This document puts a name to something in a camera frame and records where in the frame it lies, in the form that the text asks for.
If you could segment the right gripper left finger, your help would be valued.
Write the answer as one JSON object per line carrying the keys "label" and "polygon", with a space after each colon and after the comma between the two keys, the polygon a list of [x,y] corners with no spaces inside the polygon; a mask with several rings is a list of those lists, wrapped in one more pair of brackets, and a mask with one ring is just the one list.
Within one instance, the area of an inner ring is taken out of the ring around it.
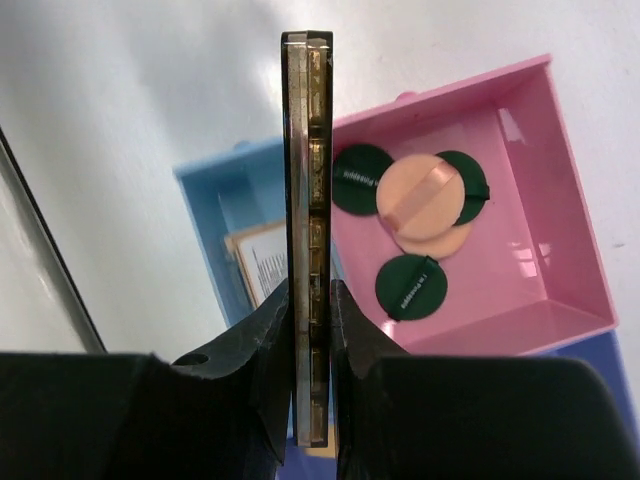
{"label": "right gripper left finger", "polygon": [[152,354],[5,353],[5,479],[272,479],[291,395],[286,284],[212,341]]}

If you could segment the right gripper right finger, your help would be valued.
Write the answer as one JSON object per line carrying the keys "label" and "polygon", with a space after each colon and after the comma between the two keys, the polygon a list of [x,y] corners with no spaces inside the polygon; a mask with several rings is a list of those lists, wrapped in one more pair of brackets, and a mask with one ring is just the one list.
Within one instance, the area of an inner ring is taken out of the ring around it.
{"label": "right gripper right finger", "polygon": [[341,479],[635,479],[602,377],[571,358],[419,356],[331,285]]}

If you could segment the green puff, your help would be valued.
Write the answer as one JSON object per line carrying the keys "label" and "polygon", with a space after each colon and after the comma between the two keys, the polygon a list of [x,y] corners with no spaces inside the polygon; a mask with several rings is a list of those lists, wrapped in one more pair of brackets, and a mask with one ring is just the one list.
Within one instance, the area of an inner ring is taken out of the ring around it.
{"label": "green puff", "polygon": [[381,267],[375,281],[378,303],[399,322],[430,316],[443,304],[447,291],[444,270],[429,256],[396,256]]}
{"label": "green puff", "polygon": [[485,173],[479,163],[467,153],[448,150],[439,152],[437,156],[454,167],[463,180],[464,205],[455,226],[468,224],[480,214],[490,199],[490,187]]}
{"label": "green puff", "polygon": [[333,163],[333,203],[355,216],[377,215],[377,188],[392,163],[385,150],[372,144],[353,144],[342,149]]}

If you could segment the peach puff with ribbon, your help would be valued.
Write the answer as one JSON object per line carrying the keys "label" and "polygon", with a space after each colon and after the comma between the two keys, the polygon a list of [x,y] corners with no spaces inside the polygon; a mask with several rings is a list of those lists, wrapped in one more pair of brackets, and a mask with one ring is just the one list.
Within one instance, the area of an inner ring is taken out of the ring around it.
{"label": "peach puff with ribbon", "polygon": [[393,162],[376,190],[383,225],[409,241],[425,241],[444,233],[456,223],[464,203],[461,174],[431,154],[412,154]]}

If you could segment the green puff top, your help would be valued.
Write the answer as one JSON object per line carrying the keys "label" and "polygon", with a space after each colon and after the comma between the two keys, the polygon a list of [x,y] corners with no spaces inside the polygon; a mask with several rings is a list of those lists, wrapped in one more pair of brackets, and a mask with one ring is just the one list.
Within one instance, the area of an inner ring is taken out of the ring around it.
{"label": "green puff top", "polygon": [[463,180],[464,205],[455,226],[468,224],[480,214],[490,199],[490,187],[485,173],[479,163],[467,153],[448,150],[439,152],[437,156],[454,167]]}

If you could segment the brown eyeshadow palette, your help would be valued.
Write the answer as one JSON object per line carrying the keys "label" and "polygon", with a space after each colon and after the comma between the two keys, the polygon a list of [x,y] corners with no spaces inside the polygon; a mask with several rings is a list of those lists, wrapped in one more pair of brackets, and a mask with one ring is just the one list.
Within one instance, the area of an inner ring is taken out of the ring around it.
{"label": "brown eyeshadow palette", "polygon": [[302,447],[324,448],[329,442],[332,33],[283,33],[281,73],[294,438]]}

